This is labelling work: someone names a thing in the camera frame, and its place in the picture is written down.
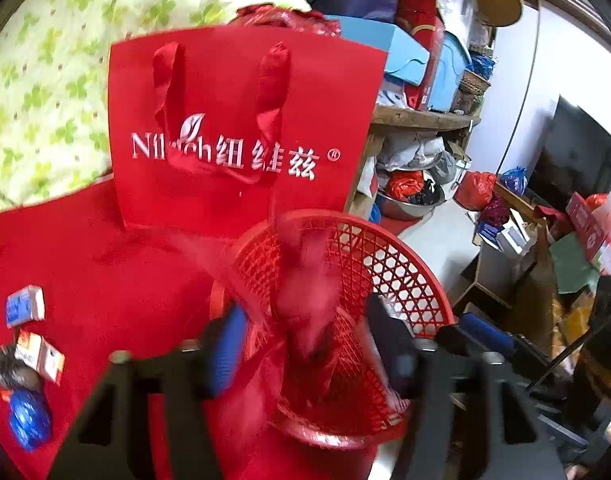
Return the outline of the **blue plastic bag ball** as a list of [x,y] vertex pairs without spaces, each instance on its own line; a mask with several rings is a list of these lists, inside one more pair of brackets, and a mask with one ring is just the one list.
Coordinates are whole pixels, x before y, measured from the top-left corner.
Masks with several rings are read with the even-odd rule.
[[50,440],[52,419],[44,395],[18,389],[10,396],[10,430],[20,446],[34,452]]

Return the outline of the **red white orange carton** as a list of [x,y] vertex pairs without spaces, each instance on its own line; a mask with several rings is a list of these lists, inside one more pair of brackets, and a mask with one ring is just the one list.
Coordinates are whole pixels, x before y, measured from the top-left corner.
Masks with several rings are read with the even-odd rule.
[[14,356],[50,382],[59,385],[62,381],[65,356],[41,335],[21,330],[16,340]]

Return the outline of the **blue silver toothpaste box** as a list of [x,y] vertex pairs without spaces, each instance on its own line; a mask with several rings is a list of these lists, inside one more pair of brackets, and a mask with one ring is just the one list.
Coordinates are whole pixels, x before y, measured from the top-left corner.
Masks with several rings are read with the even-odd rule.
[[43,321],[45,301],[43,290],[36,285],[28,285],[6,298],[5,322],[8,328]]

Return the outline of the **red ribbon wrapper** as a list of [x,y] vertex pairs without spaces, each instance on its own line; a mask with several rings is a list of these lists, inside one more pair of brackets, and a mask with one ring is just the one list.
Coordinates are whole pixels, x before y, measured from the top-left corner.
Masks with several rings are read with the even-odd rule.
[[244,363],[226,389],[228,405],[240,410],[270,412],[280,396],[300,404],[317,401],[327,395],[338,362],[340,278],[325,258],[329,233],[301,231],[285,216],[273,219],[271,233],[278,237],[278,282],[267,309],[243,283],[228,248],[209,238],[172,237],[175,248],[232,292],[250,321],[269,322],[275,330],[269,348]]

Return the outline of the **black plastic bag ball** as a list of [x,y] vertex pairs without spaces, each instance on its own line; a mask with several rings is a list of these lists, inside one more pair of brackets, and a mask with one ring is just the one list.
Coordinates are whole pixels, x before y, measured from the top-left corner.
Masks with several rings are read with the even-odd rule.
[[41,390],[41,377],[24,361],[16,358],[14,346],[0,347],[0,387],[4,390]]

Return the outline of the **red plastic bag on floor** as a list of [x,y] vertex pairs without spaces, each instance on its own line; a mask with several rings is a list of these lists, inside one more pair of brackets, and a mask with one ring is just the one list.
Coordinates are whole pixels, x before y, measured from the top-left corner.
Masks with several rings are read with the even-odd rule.
[[453,200],[467,210],[484,210],[492,200],[495,182],[492,172],[467,171]]

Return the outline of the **metal basin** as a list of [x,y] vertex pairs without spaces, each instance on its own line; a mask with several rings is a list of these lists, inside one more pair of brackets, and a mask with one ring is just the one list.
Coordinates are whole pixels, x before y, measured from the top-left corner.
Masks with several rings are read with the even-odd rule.
[[398,200],[379,190],[376,205],[384,217],[394,220],[420,220],[445,202],[443,188],[426,180],[424,188],[417,194]]

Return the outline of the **red blanket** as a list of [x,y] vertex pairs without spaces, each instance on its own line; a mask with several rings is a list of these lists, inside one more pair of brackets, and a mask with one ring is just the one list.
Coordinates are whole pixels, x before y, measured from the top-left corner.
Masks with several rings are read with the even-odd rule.
[[62,379],[45,388],[51,440],[36,452],[16,441],[0,400],[0,443],[25,478],[48,475],[110,353],[150,358],[202,332],[213,282],[160,234],[127,230],[112,181],[0,214],[0,345],[12,339],[7,297],[36,285],[46,311],[31,330],[65,358]]

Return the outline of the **red plastic mesh basket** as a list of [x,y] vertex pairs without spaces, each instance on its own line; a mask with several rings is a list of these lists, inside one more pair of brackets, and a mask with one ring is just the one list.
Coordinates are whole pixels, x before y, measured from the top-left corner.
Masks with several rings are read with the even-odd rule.
[[[240,410],[228,405],[224,390],[209,411],[220,447],[231,451],[252,448],[269,427],[302,442],[337,450],[369,448],[397,439],[406,427],[407,402],[387,386],[368,340],[366,300],[373,294],[390,300],[394,317],[414,336],[429,339],[454,321],[447,296],[424,261],[377,224],[329,210],[296,210],[284,216],[295,221],[301,231],[329,233],[325,258],[340,278],[334,322],[338,362],[327,395],[308,404],[280,396],[270,412]],[[234,242],[215,240],[228,248],[243,283],[266,309],[278,282],[278,237],[271,233],[271,223],[257,224]],[[211,316],[220,318],[235,306],[244,310],[232,292],[213,279]],[[236,373],[275,339],[269,322],[247,320]]]

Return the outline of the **black television screen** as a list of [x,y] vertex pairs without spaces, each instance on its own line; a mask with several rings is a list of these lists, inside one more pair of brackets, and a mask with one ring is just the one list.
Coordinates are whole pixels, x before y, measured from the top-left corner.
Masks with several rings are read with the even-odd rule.
[[611,134],[581,107],[559,99],[547,122],[528,191],[548,207],[566,208],[573,193],[611,191]]

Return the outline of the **wooden shelf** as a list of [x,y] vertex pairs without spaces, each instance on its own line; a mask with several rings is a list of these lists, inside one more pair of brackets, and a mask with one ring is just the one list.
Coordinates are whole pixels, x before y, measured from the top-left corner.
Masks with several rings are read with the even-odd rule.
[[367,130],[362,155],[356,166],[350,192],[345,200],[345,211],[364,220],[368,219],[374,197],[368,197],[357,192],[357,185],[366,162],[371,156],[377,156],[383,148],[383,141],[388,133],[397,136],[416,134],[422,139],[432,138],[438,134],[454,134],[458,140],[467,143],[473,127],[479,124],[478,116],[458,115],[454,113],[420,112],[412,108],[399,108],[377,104],[374,107],[371,125]]

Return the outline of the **light blue cardboard box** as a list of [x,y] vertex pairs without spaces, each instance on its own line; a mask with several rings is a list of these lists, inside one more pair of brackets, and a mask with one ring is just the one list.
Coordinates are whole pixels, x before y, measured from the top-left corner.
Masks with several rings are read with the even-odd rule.
[[387,53],[377,103],[383,106],[450,112],[468,52],[447,32],[432,54],[401,27],[366,18],[337,15],[341,36]]

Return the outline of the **red paper gift bag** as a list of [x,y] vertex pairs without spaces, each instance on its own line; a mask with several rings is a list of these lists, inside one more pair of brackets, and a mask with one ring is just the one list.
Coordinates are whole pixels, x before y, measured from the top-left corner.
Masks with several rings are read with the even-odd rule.
[[109,143],[122,220],[235,237],[271,212],[345,208],[382,50],[268,26],[118,42]]

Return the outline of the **green clover quilt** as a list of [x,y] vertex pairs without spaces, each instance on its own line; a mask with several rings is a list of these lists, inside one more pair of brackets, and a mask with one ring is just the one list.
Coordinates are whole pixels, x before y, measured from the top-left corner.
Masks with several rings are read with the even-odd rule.
[[25,0],[0,33],[0,211],[85,188],[112,169],[107,80],[115,42],[221,25],[244,6],[306,0]]

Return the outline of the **crumpled red foil bag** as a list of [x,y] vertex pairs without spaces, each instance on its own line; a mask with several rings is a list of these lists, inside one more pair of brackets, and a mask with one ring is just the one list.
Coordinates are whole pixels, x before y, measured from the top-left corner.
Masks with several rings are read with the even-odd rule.
[[340,37],[341,25],[338,20],[331,20],[319,11],[300,11],[274,6],[271,3],[244,6],[236,11],[230,21],[233,26],[271,26],[312,32],[312,34]]

